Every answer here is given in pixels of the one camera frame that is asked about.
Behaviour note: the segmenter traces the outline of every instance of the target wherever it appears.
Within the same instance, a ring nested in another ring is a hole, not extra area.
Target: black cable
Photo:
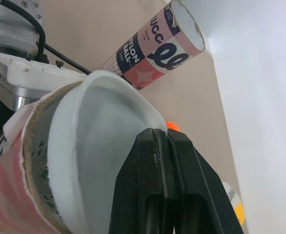
[[[73,66],[74,68],[77,68],[79,71],[89,75],[91,72],[82,67],[81,65],[77,64],[76,62],[74,62],[73,60],[69,59],[68,57],[66,57],[65,55],[62,55],[60,52],[58,52],[56,49],[52,48],[51,46],[49,46],[48,44],[45,44],[45,48],[46,50],[50,51],[53,55],[59,57],[61,60],[67,62],[69,65]]]
[[[42,26],[39,24],[39,22],[32,17],[31,14],[26,12],[21,7],[17,6],[16,4],[10,2],[9,0],[0,0],[0,5],[5,6],[6,8],[16,12],[20,16],[24,17],[29,23],[34,26],[37,33],[39,34],[39,43],[38,43],[38,54],[37,56],[40,56],[43,54],[44,51],[44,45],[45,45],[45,32],[42,28]]]
[[[64,60],[69,65],[77,68],[79,71],[81,71],[87,75],[89,75],[91,73],[88,69],[80,66],[79,64],[75,63],[73,60],[69,59],[65,55],[62,55],[60,52],[58,52],[57,50],[55,50],[51,46],[45,44],[45,32],[44,32],[42,26],[39,24],[39,22],[34,17],[32,17],[31,14],[29,14],[28,12],[26,12],[24,9],[17,6],[16,4],[10,2],[9,0],[0,0],[0,5],[5,6],[6,8],[8,8],[8,9],[16,12],[20,16],[24,17],[36,29],[37,33],[39,34],[37,58],[39,58],[43,54],[44,48],[46,48],[52,54],[54,54],[55,56]]]

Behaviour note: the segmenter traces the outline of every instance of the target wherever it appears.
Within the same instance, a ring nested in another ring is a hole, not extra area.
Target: green logo
[[[48,185],[49,184],[49,171],[47,167],[42,167],[38,172],[38,181],[41,184]]]

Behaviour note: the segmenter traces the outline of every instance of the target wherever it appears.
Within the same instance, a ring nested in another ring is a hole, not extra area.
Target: white wall
[[[286,234],[286,0],[183,0],[207,35],[251,234]]]

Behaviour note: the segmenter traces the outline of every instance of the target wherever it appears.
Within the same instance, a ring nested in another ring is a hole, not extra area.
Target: screw
[[[25,1],[21,1],[21,4],[23,7],[26,7],[26,8],[28,7],[28,3],[26,3]]]
[[[64,66],[64,62],[56,60],[55,65],[59,68]]]

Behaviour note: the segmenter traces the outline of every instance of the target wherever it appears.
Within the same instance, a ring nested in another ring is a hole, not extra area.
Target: beige wall
[[[40,0],[47,43],[97,69],[165,5],[163,0]],[[49,54],[50,62],[55,57]],[[212,58],[204,53],[141,90],[176,122],[221,179],[238,190]]]

